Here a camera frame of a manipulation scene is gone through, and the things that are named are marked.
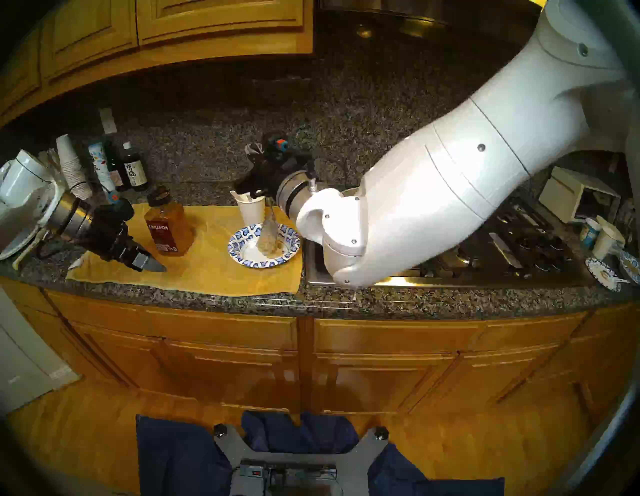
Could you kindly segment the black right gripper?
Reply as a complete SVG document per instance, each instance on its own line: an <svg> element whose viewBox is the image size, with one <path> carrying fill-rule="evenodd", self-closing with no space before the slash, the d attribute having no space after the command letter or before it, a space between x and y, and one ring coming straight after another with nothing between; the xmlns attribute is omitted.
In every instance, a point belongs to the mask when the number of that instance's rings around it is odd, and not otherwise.
<svg viewBox="0 0 640 496"><path fill-rule="evenodd" d="M249 143L244 147L246 158L251 162L249 172L240 180L240 194L249 193L275 197L281 183L290 174L304 170L312 163L310 152L288 150L263 153L262 143Z"/></svg>

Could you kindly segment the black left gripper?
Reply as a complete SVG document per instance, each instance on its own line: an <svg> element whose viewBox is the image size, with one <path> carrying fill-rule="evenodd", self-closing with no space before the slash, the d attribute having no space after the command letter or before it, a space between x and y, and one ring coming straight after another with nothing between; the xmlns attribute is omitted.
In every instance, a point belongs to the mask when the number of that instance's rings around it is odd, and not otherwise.
<svg viewBox="0 0 640 496"><path fill-rule="evenodd" d="M127 221L134 214L132 205L95 207L90 224L90 251L104 261L132 261L131 268L140 272L165 272L167 268L129 235Z"/></svg>

